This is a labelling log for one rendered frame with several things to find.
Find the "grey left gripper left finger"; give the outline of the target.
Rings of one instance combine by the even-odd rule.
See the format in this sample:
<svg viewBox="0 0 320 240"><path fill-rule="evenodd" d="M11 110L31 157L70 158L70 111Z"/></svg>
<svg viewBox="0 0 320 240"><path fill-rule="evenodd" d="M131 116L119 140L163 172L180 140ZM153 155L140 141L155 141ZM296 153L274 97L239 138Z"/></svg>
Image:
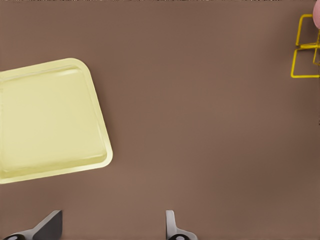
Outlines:
<svg viewBox="0 0 320 240"><path fill-rule="evenodd" d="M6 236L3 240L60 240L63 233L63 211L54 210L35 227Z"/></svg>

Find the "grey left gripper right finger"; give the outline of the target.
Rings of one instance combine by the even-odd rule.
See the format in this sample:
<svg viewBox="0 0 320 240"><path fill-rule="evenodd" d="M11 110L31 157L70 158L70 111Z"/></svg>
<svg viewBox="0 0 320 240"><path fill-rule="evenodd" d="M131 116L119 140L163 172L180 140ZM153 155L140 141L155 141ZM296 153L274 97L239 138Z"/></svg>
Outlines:
<svg viewBox="0 0 320 240"><path fill-rule="evenodd" d="M198 240L198 237L190 231L180 229L176 225L175 213L173 210L165 211L166 240Z"/></svg>

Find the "pale yellow square tray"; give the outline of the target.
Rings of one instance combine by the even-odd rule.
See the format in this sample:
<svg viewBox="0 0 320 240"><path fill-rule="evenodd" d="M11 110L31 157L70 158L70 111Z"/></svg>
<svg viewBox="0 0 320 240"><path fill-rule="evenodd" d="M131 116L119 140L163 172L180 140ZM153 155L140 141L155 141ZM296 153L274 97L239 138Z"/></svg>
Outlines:
<svg viewBox="0 0 320 240"><path fill-rule="evenodd" d="M0 184L103 168L112 158L91 73L81 60L0 71Z"/></svg>

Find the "pink round object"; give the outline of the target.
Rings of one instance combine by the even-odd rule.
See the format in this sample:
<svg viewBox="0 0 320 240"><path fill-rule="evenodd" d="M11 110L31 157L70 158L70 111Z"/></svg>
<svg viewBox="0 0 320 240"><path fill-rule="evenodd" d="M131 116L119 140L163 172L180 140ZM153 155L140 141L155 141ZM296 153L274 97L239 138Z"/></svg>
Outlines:
<svg viewBox="0 0 320 240"><path fill-rule="evenodd" d="M316 0L312 11L314 25L320 30L320 0Z"/></svg>

